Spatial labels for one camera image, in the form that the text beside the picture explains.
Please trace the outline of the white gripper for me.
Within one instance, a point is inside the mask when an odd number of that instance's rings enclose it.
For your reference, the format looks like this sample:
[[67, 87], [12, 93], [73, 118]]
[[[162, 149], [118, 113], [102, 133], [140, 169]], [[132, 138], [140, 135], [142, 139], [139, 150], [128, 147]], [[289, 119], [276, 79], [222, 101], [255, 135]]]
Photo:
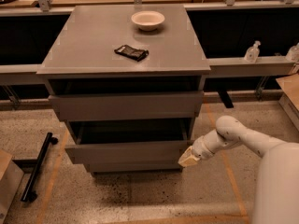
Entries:
[[207, 160], [214, 156], [215, 141], [201, 136], [189, 146], [178, 159], [182, 167], [196, 165], [199, 160]]

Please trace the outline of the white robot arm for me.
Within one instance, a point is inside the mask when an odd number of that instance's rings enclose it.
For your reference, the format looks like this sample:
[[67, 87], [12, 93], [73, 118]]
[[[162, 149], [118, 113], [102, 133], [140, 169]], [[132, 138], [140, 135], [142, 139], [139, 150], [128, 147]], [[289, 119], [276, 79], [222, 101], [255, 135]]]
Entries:
[[298, 143], [259, 133], [232, 116], [222, 116], [214, 130], [186, 149], [178, 164], [192, 166], [239, 145], [261, 158], [251, 224], [299, 224]]

